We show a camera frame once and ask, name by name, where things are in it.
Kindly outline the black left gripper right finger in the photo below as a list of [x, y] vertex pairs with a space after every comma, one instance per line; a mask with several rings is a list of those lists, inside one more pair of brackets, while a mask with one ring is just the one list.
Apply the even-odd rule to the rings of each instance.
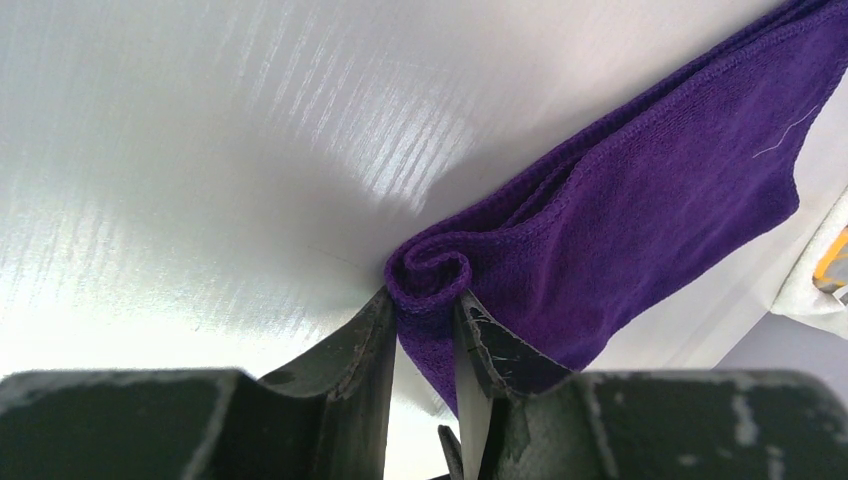
[[464, 293], [453, 313], [467, 479], [843, 479], [847, 410], [787, 370], [573, 372]]

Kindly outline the purple towel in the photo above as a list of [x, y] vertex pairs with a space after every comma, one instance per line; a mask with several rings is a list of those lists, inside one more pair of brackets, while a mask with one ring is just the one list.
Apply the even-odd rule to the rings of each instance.
[[585, 368], [797, 210], [796, 160], [846, 69], [846, 3], [789, 1], [410, 238], [385, 266], [404, 351], [455, 408], [451, 318], [468, 291]]

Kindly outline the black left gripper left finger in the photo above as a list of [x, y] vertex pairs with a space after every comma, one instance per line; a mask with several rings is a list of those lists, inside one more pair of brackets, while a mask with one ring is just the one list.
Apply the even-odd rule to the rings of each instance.
[[5, 479], [379, 479], [395, 360], [378, 291], [285, 365], [31, 371], [1, 384]]

